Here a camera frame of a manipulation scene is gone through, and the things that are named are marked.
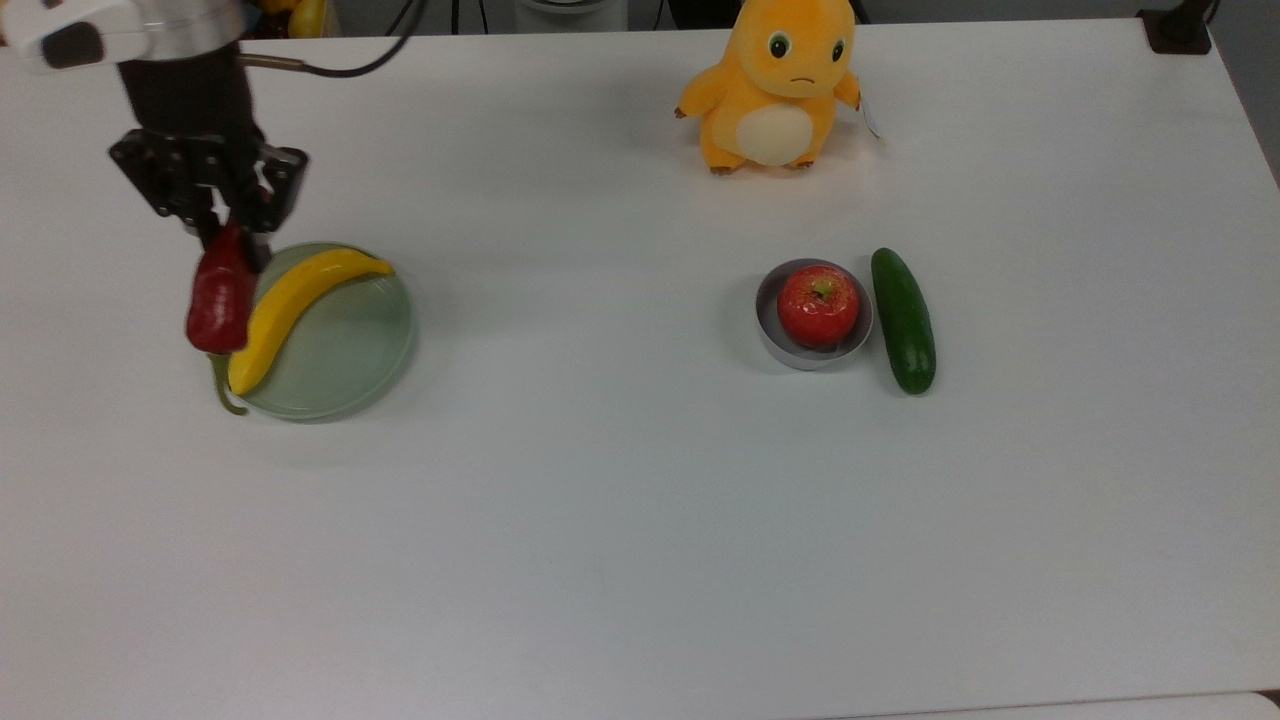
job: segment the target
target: green plate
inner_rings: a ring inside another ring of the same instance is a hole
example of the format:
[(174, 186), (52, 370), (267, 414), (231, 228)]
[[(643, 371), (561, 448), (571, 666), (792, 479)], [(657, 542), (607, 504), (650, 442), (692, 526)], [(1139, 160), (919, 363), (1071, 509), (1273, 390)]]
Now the green plate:
[[(279, 251), (259, 279), (255, 302), (298, 263), (344, 245), (315, 242)], [(329, 291), (302, 314), (268, 375), (241, 400), (284, 420), (335, 419), (387, 392), (415, 340), (413, 304), (398, 275), (367, 275)]]

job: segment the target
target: apple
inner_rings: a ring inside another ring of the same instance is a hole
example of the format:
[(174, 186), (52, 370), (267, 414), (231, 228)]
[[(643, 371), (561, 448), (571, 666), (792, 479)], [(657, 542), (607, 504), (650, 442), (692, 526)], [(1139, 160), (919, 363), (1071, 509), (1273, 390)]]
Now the apple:
[(808, 265), (791, 273), (778, 293), (778, 320), (783, 332), (809, 348), (840, 342), (858, 322), (854, 279), (832, 265)]

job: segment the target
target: cucumber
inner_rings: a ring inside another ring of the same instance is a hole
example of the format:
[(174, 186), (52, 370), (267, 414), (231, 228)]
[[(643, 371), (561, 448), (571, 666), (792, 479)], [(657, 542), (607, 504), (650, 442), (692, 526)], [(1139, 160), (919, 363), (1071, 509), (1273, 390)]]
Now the cucumber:
[(872, 284), (893, 378), (908, 395), (920, 395), (933, 384), (938, 365), (920, 286), (906, 263), (888, 247), (872, 254)]

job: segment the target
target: bowl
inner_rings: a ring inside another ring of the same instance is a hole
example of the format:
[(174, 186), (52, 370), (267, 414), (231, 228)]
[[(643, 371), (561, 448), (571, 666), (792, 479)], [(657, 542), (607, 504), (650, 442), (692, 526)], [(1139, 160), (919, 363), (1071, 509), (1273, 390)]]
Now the bowl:
[[(792, 273), (809, 265), (831, 265), (842, 270), (854, 281), (854, 288), (858, 291), (858, 319), (854, 322), (854, 329), (849, 331), (849, 334), (835, 347), (827, 350), (813, 350), (799, 345), (787, 337), (786, 331), (782, 329), (782, 322), (778, 319), (778, 293), (782, 292), (782, 286), (786, 284)], [(872, 305), (870, 293), (847, 269), (829, 260), (800, 258), (773, 268), (760, 281), (760, 287), (755, 291), (755, 318), (759, 322), (760, 340), (764, 342), (764, 347), (778, 363), (796, 370), (818, 370), (867, 342), (872, 334), (872, 325), (876, 323), (876, 309)]]

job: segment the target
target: banana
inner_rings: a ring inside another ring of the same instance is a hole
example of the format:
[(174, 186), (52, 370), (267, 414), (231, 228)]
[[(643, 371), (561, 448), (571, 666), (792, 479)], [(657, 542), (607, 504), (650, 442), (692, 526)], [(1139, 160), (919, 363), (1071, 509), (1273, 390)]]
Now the banana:
[(232, 392), (244, 395), (262, 382), (298, 318), (326, 292), (361, 275), (394, 272), (390, 263), (349, 247), (326, 250), (291, 268), (253, 307), (248, 345), (232, 355), (228, 366)]

